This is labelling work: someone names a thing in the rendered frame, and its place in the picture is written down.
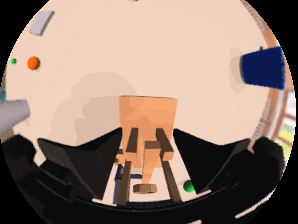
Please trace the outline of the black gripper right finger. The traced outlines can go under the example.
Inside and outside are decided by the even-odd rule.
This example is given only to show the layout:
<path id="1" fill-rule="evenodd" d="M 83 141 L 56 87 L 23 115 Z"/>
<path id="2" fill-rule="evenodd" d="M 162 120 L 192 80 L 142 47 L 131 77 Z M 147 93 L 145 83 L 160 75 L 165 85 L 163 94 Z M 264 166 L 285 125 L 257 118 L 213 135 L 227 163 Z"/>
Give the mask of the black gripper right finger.
<path id="1" fill-rule="evenodd" d="M 220 175 L 226 163 L 229 163 L 230 157 L 242 152 L 251 143 L 250 139 L 242 139 L 226 145 L 217 145 L 177 128 L 174 128 L 172 137 L 197 194 L 209 190 L 208 185 Z"/>

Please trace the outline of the green ball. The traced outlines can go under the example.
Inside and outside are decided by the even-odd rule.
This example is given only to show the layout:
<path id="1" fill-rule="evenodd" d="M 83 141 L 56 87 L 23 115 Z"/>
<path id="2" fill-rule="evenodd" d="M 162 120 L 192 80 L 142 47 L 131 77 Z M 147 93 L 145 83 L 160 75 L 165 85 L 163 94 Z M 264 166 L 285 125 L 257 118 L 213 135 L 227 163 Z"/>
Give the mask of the green ball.
<path id="1" fill-rule="evenodd" d="M 192 184 L 193 183 L 190 180 L 186 180 L 185 181 L 185 183 L 184 183 L 184 190 L 185 190 L 185 192 L 188 192 L 188 193 L 193 192 L 194 186 Z"/>

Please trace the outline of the orange ball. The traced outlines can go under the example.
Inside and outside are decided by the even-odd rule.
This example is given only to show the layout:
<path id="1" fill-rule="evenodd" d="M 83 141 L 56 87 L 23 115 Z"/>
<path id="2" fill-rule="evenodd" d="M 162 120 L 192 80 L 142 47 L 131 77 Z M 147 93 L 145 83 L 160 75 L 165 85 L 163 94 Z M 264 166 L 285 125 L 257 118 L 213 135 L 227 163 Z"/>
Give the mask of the orange ball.
<path id="1" fill-rule="evenodd" d="M 40 65 L 39 57 L 29 57 L 27 65 L 29 69 L 33 69 L 33 71 L 35 71 L 35 69 L 39 68 Z"/>

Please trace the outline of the grey flat square plate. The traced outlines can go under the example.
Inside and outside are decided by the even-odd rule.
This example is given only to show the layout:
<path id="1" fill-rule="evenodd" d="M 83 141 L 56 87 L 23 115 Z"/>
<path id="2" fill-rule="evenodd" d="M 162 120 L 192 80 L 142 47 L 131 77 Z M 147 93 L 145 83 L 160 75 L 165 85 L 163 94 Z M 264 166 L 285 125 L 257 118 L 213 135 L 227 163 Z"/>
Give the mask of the grey flat square plate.
<path id="1" fill-rule="evenodd" d="M 35 34 L 35 35 L 41 35 L 43 36 L 44 31 L 47 30 L 47 24 L 51 22 L 51 19 L 53 18 L 53 15 L 55 15 L 55 11 L 43 11 L 39 12 L 35 16 L 35 22 L 31 24 L 31 27 L 29 27 L 29 34 Z"/>

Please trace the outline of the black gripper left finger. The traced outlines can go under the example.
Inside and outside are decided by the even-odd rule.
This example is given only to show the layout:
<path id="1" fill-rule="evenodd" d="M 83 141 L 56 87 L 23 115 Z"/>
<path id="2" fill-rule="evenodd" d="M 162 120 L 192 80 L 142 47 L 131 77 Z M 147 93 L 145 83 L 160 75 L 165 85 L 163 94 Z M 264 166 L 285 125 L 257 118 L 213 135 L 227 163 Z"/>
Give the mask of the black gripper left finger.
<path id="1" fill-rule="evenodd" d="M 93 193 L 93 200 L 104 200 L 102 197 L 120 149 L 122 135 L 124 131 L 122 127 L 118 127 L 77 147 L 55 143 L 44 137 L 36 139 L 36 143 L 39 144 L 43 156 L 45 155 L 45 160 L 49 159 L 71 169 L 82 185 Z"/>

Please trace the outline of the blue mug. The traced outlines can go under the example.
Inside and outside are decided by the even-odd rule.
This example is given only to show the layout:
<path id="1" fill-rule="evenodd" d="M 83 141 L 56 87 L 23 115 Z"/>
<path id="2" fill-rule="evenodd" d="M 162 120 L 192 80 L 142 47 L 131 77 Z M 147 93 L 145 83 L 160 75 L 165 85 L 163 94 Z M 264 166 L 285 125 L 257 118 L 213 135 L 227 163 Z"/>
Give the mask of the blue mug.
<path id="1" fill-rule="evenodd" d="M 257 52 L 243 53 L 239 57 L 239 73 L 245 84 L 262 85 L 267 88 L 285 87 L 285 53 L 281 45 L 269 49 L 259 49 Z"/>

